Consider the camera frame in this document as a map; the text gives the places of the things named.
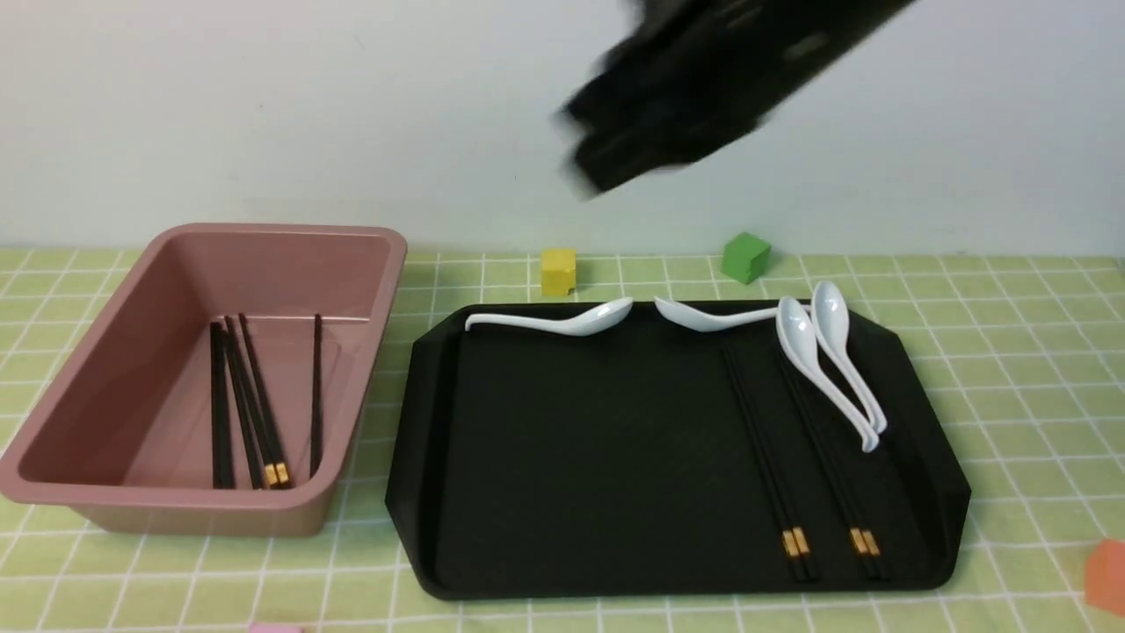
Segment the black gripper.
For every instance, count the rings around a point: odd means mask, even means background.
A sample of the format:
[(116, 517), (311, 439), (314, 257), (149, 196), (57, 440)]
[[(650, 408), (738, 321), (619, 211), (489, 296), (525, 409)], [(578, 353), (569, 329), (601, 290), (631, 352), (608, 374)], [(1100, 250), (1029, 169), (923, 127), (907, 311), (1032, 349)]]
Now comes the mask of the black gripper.
[(642, 1), (640, 20), (562, 105), (590, 196), (686, 168), (756, 132), (904, 1)]

